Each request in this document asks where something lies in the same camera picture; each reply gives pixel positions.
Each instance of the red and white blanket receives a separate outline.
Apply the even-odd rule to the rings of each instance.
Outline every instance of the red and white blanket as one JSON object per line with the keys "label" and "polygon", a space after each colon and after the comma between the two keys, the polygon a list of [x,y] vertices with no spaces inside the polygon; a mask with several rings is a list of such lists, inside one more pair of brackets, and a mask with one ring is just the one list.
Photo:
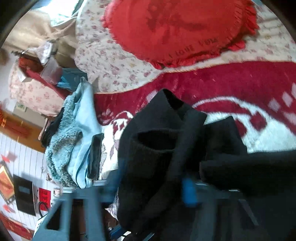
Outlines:
{"label": "red and white blanket", "polygon": [[[95,95],[104,125],[100,178],[117,168],[129,120],[163,88],[206,112],[207,123],[233,116],[248,152],[296,148],[296,63],[254,61],[165,73],[135,90]],[[116,203],[109,211],[116,216]]]}

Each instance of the pink floral fabric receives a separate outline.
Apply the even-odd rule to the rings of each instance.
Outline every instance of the pink floral fabric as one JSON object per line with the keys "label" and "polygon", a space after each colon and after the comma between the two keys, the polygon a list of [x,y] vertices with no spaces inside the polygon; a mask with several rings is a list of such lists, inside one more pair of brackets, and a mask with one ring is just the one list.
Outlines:
{"label": "pink floral fabric", "polygon": [[97,93],[125,92],[154,80],[163,72],[183,72],[243,61],[296,61],[296,45],[278,17],[265,5],[255,5],[260,30],[245,37],[246,48],[192,66],[157,70],[124,51],[102,27],[100,17],[111,0],[86,1],[76,21],[75,63],[86,72]]}
{"label": "pink floral fabric", "polygon": [[9,74],[10,98],[24,106],[47,116],[56,116],[64,103],[52,89],[32,79],[20,82],[17,74],[17,63],[12,66]]}

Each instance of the black cable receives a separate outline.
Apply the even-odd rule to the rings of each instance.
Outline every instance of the black cable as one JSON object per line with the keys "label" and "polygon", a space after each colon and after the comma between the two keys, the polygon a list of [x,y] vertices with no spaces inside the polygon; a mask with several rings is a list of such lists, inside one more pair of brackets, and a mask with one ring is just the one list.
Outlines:
{"label": "black cable", "polygon": [[39,215],[41,216],[41,218],[43,218],[43,215],[42,215],[42,213],[41,213],[41,211],[40,211],[40,206],[41,206],[41,204],[43,204],[43,205],[45,206],[46,211],[48,211],[48,208],[47,208],[45,202],[39,202],[39,203],[38,203],[38,212],[39,212]]}

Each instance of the black clothing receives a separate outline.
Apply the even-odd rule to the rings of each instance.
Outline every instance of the black clothing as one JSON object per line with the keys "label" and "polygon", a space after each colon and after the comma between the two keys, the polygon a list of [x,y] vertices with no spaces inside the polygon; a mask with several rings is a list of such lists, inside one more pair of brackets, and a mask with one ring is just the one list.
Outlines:
{"label": "black clothing", "polygon": [[41,136],[41,143],[43,147],[48,147],[52,136],[56,133],[57,129],[59,128],[59,124],[61,123],[62,117],[64,113],[64,107],[61,109],[57,117],[51,122],[48,128],[43,132]]}
{"label": "black clothing", "polygon": [[[232,117],[204,125],[206,117],[161,90],[129,122],[118,151],[118,165],[126,161],[118,190],[120,225],[134,235],[157,230],[163,241],[284,240],[296,225],[296,205],[287,211],[279,193],[287,190],[295,200],[290,189],[296,183],[296,151],[247,154]],[[215,201],[214,211],[206,210],[208,203],[186,206],[181,199],[185,176],[221,190],[239,189],[259,226],[249,229],[240,221],[244,212],[237,200]],[[282,207],[274,208],[271,196]],[[270,220],[272,209],[281,220]],[[212,214],[204,225],[207,212]]]}

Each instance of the picture frame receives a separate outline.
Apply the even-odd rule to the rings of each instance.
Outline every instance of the picture frame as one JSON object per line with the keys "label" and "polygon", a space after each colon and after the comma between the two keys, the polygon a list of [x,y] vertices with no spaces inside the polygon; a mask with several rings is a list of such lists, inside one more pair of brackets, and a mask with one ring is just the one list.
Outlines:
{"label": "picture frame", "polygon": [[13,179],[4,161],[0,162],[0,194],[7,204],[15,200]]}

